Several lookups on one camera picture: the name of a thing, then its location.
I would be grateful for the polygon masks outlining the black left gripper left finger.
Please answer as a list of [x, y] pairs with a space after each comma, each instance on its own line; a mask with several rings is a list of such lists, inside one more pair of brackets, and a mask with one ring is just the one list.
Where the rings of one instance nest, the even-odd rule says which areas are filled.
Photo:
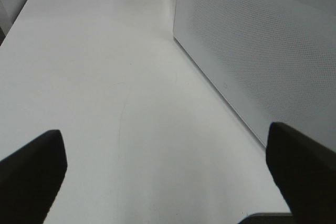
[[1, 160], [1, 223], [43, 223], [66, 171], [60, 130], [43, 133]]

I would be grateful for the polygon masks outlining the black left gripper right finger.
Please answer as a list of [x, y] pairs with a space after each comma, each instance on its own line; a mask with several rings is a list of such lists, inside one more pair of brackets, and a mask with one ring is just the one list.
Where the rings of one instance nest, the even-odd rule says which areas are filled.
[[266, 163], [296, 223], [335, 223], [334, 151], [273, 122]]

